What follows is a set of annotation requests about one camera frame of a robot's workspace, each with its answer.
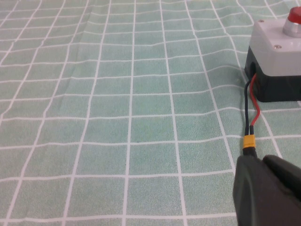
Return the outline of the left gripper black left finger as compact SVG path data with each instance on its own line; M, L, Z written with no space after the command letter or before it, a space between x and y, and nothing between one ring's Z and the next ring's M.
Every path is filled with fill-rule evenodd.
M263 159L240 156L233 186L239 226L299 226L301 201L273 174Z

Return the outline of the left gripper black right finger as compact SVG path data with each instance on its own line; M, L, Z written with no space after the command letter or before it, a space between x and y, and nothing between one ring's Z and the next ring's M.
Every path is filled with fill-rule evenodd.
M294 194L297 200L301 201L301 169L275 155L266 155L263 162L280 182Z

